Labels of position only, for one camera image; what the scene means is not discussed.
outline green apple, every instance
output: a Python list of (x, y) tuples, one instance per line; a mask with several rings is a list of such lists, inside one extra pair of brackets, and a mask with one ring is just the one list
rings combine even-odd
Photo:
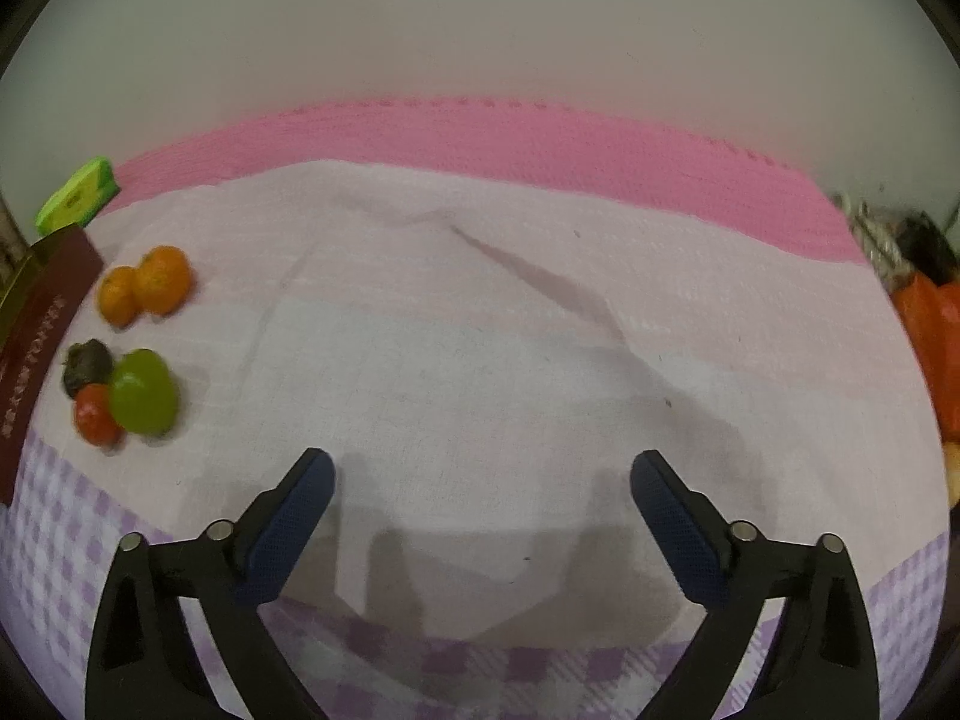
[(110, 413), (124, 430), (160, 436), (179, 410), (176, 382), (163, 358), (150, 349), (125, 355), (110, 377)]

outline metal screw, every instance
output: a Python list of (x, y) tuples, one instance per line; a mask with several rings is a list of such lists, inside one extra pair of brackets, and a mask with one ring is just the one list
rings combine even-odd
[(834, 536), (833, 533), (824, 533), (820, 537), (820, 543), (827, 552), (833, 552), (834, 555), (839, 555), (843, 552), (843, 539), (840, 538), (840, 536)]
[(738, 519), (730, 526), (730, 535), (737, 541), (754, 541), (760, 535), (760, 531), (744, 519)]
[(121, 552), (131, 552), (131, 550), (136, 549), (141, 545), (143, 541), (143, 536), (140, 533), (127, 533), (126, 536), (120, 539), (120, 551)]
[(233, 533), (233, 523), (229, 519), (218, 519), (206, 527), (206, 537), (212, 541), (223, 541)]

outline checkered pattern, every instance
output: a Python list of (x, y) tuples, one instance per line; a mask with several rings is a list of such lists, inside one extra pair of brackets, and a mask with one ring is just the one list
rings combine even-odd
[[(91, 485), (30, 432), (16, 497), (0, 514), (0, 621), (68, 719), (83, 717), (83, 678), (96, 605), (116, 543), (141, 531), (168, 541)], [(940, 617), (947, 535), (866, 594), (880, 669), (882, 717), (906, 705)], [(225, 709), (246, 716), (198, 608), (185, 608), (200, 661)], [(306, 688), (334, 720), (619, 720), (635, 718), (685, 643), (645, 649), (503, 650), (416, 640), (361, 619), (333, 618), (290, 599), (261, 617)], [(774, 635), (755, 632), (723, 716), (740, 709)]]

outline red tomato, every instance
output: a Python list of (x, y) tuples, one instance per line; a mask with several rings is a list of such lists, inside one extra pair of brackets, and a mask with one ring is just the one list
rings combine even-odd
[(73, 424), (77, 432), (94, 446), (115, 445), (123, 431), (110, 415), (109, 387), (88, 384), (73, 401)]

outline tangerine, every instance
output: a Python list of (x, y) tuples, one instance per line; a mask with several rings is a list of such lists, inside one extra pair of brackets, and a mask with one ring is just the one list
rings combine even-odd
[(176, 247), (157, 247), (147, 252), (136, 269), (133, 282), (137, 301), (151, 314), (165, 317), (186, 300), (193, 274), (184, 252)]
[(109, 394), (106, 384), (88, 384), (73, 401), (74, 427), (83, 440), (94, 446), (113, 446), (123, 433), (110, 414)]
[(100, 316), (114, 327), (126, 327), (140, 313), (134, 281), (136, 271), (129, 266), (114, 268), (100, 282), (97, 308)]

